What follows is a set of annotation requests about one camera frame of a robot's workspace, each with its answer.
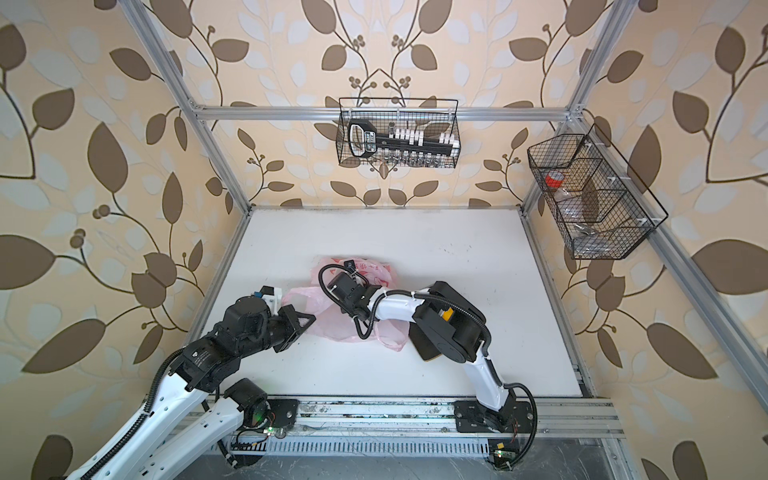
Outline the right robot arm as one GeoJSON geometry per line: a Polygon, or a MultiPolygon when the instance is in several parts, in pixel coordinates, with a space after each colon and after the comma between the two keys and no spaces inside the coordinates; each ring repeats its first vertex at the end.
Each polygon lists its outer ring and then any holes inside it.
{"type": "Polygon", "coordinates": [[[475,392],[469,418],[491,432],[512,435],[513,441],[491,449],[489,462],[497,470],[511,471],[523,461],[538,431],[536,400],[526,385],[499,376],[490,357],[492,334],[477,307],[444,281],[415,291],[374,285],[352,260],[322,266],[317,281],[323,294],[352,319],[359,339],[371,337],[383,320],[407,321],[439,355],[463,365],[475,392]],[[518,445],[514,441],[522,415],[530,432],[518,445]]]}

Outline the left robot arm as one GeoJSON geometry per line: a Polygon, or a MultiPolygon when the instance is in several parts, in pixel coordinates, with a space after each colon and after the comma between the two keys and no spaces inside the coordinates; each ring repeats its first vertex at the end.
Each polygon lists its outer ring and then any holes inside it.
{"type": "Polygon", "coordinates": [[[173,479],[239,430],[266,438],[295,423],[295,400],[272,402],[253,381],[222,383],[244,358],[287,350],[315,316],[258,293],[238,299],[203,337],[171,354],[144,403],[72,479],[173,479]]]}

